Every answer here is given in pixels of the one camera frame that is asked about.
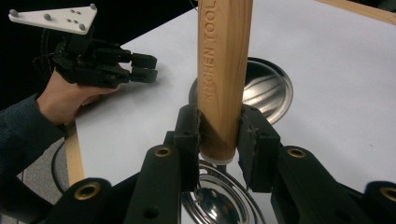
dark sleeve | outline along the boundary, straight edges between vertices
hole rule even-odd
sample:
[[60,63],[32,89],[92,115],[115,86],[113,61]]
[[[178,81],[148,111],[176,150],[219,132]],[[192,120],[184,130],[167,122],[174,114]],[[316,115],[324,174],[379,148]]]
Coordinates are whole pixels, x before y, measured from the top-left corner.
[[0,185],[40,157],[65,132],[37,109],[35,95],[0,112]]

table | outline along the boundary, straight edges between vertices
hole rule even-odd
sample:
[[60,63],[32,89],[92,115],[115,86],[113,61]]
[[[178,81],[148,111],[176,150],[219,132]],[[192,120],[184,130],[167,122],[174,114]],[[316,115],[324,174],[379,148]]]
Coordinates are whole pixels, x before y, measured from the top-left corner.
[[[196,27],[192,9],[122,46],[157,57],[157,82],[122,85],[81,111],[78,143],[66,142],[80,154],[67,153],[69,173],[78,174],[71,183],[92,176],[119,183],[174,130],[196,78]],[[256,0],[253,6],[248,55],[277,64],[293,85],[290,109],[274,125],[282,143],[310,150],[337,181],[358,191],[373,180],[396,182],[395,39],[389,22],[320,2]],[[235,162],[228,170],[243,182]],[[274,223],[269,195],[252,196]],[[190,222],[182,215],[182,223]]]

gray carpet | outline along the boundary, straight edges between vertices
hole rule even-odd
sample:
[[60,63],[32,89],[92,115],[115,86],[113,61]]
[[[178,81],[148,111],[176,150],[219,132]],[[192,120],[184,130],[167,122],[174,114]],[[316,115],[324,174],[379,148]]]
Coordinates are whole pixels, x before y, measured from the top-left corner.
[[[54,179],[51,174],[51,162],[55,151],[62,144],[64,140],[61,139],[54,143],[46,152],[33,163],[30,167],[19,174],[19,178],[23,183],[33,190],[36,194],[44,198],[50,203],[55,204],[62,193],[58,190],[55,185]],[[61,147],[59,153],[56,156],[55,164],[55,178],[59,180],[59,185],[62,189],[67,189],[68,177],[67,177],[67,165],[64,146]],[[14,218],[0,216],[1,224],[22,224]]]

shiny metal object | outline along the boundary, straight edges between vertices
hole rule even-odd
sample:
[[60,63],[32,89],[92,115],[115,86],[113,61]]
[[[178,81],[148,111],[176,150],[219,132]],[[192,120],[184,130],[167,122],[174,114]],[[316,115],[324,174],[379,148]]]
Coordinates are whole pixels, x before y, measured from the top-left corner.
[[[197,102],[197,80],[192,83],[189,102]],[[247,58],[247,73],[242,103],[252,105],[274,124],[288,111],[293,87],[288,75],[276,64]]]
[[181,195],[183,206],[195,223],[265,223],[258,205],[232,176],[207,161],[200,161],[199,168],[199,188]]

